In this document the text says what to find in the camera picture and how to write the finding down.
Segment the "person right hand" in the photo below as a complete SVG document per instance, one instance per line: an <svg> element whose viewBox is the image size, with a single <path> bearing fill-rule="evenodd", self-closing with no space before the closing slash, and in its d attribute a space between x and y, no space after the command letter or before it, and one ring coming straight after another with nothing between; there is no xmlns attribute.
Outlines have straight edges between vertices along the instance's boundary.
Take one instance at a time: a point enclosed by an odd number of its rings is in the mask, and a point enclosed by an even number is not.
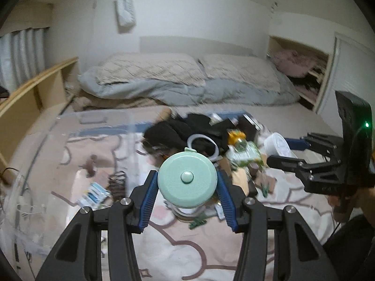
<svg viewBox="0 0 375 281"><path fill-rule="evenodd" d="M331 206L341 205L338 196L328 196L327 199ZM361 208L363 212L374 211L374 188L358 189L352 199L355 199L355 207Z"/></svg>

